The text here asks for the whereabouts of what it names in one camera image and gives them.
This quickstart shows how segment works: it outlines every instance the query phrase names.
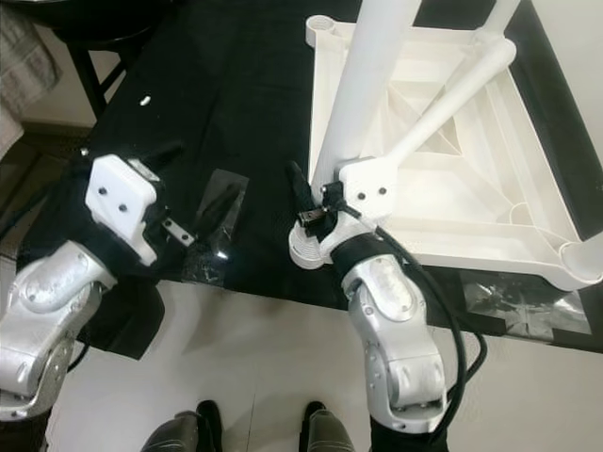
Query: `shoe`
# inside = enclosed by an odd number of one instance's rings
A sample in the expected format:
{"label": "shoe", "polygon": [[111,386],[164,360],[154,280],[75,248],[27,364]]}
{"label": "shoe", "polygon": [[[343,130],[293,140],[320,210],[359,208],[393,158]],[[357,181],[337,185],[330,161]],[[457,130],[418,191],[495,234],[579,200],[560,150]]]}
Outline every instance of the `shoe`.
{"label": "shoe", "polygon": [[197,414],[209,426],[214,450],[222,452],[223,427],[218,405],[213,400],[205,400],[197,406]]}
{"label": "shoe", "polygon": [[300,433],[300,452],[308,452],[308,441],[310,440],[310,417],[315,412],[319,412],[320,410],[326,410],[327,407],[324,406],[322,402],[310,402],[307,407],[305,407],[305,412],[303,413],[303,422],[301,422],[301,433]]}

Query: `chair leg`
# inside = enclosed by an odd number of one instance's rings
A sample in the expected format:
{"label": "chair leg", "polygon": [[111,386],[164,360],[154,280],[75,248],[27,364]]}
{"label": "chair leg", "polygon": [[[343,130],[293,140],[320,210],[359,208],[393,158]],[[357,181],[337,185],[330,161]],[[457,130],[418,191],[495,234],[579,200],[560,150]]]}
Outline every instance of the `chair leg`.
{"label": "chair leg", "polygon": [[74,45],[67,44],[69,53],[72,56],[73,64],[77,70],[77,75],[82,82],[84,91],[88,96],[88,101],[94,112],[96,119],[100,118],[106,108],[105,95],[98,81],[98,76],[94,70],[92,59],[88,50],[80,49]]}

